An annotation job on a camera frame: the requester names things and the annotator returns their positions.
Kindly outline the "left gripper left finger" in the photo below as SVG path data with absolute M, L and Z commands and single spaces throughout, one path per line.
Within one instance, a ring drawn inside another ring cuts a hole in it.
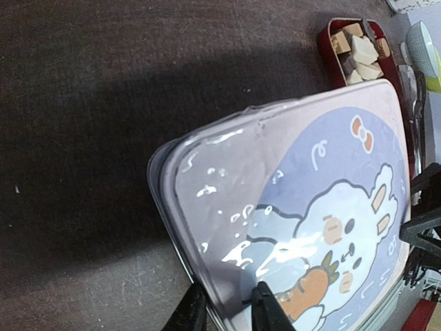
M 192 284 L 168 319 L 162 331 L 205 331 L 206 297 L 200 284 Z

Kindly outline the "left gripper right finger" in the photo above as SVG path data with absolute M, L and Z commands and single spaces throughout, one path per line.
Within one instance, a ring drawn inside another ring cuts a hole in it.
M 294 331 L 269 286 L 261 281 L 252 290 L 253 331 Z

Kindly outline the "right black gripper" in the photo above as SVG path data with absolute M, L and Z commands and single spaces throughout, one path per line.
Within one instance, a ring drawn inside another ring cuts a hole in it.
M 400 239 L 432 255 L 440 255 L 440 239 L 429 236 L 436 230 L 440 237 L 440 164 L 432 163 L 411 181 L 411 197 L 420 200 L 411 219 L 401 226 Z

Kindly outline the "metal tin lid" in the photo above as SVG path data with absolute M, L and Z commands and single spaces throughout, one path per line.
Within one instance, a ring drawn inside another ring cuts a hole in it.
M 265 282 L 297 330 L 357 330 L 404 269 L 409 164 L 384 79 L 247 110 L 179 141 L 163 192 L 221 330 Z

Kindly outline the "white compartment tin box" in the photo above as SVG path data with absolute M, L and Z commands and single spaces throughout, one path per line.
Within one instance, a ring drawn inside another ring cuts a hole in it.
M 194 264 L 192 263 L 192 257 L 187 253 L 185 247 L 181 242 L 182 236 L 180 235 L 180 230 L 182 229 L 182 227 L 179 225 L 181 220 L 174 218 L 180 216 L 180 209 L 173 208 L 170 205 L 168 198 L 165 196 L 165 193 L 163 192 L 163 184 L 167 177 L 167 175 L 165 174 L 167 162 L 169 156 L 173 153 L 173 150 L 178 145 L 178 143 L 178 139 L 168 141 L 154 152 L 154 154 L 148 161 L 146 168 L 147 182 L 158 213 L 161 216 L 165 229 L 172 241 L 174 250 L 191 282 L 191 285 L 200 284 L 204 290 L 207 300 L 207 320 L 211 318 L 214 319 L 216 316 L 213 313 L 212 303 L 210 302 L 210 299 L 207 295 L 207 291 L 204 288 L 203 284 L 200 282 L 200 277 L 195 273 Z

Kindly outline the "metal tongs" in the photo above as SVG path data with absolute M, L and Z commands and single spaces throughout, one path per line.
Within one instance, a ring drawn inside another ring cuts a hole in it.
M 398 66 L 402 91 L 404 96 L 404 108 L 406 122 L 412 143 L 409 144 L 413 152 L 413 174 L 416 178 L 426 168 L 426 141 L 424 133 L 424 108 L 427 98 L 427 86 L 424 74 L 414 70 L 411 66 Z

